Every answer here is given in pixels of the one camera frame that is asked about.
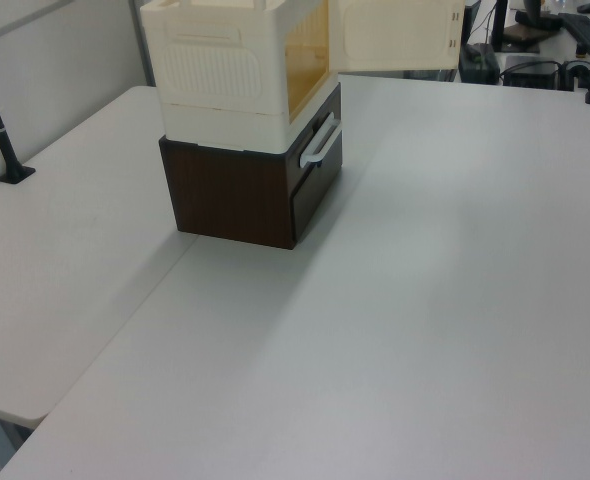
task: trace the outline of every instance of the keyboard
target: keyboard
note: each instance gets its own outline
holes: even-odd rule
[[[564,27],[568,33],[579,43],[583,43],[586,51],[590,53],[590,18],[574,13],[560,13],[559,17],[564,20]]]

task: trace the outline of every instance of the desk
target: desk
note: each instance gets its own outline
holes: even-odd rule
[[[0,418],[34,428],[186,251],[135,88],[0,184]]]
[[[590,479],[590,106],[342,89],[303,242],[199,237],[0,480]]]

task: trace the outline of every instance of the white panel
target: white panel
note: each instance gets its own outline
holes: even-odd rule
[[[58,0],[0,0],[0,28],[49,7]]]
[[[0,112],[21,162],[144,83],[128,0],[74,1],[0,37]]]
[[[457,68],[463,0],[330,0],[331,69]]]

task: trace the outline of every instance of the storage box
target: storage box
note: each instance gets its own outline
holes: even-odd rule
[[[457,68],[464,0],[141,11],[178,228],[292,248],[342,163],[338,72]]]
[[[166,137],[284,153],[337,72],[455,69],[463,0],[154,0]]]

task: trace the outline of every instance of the box door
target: box door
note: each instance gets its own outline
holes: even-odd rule
[[[464,0],[329,0],[330,69],[455,69]]]

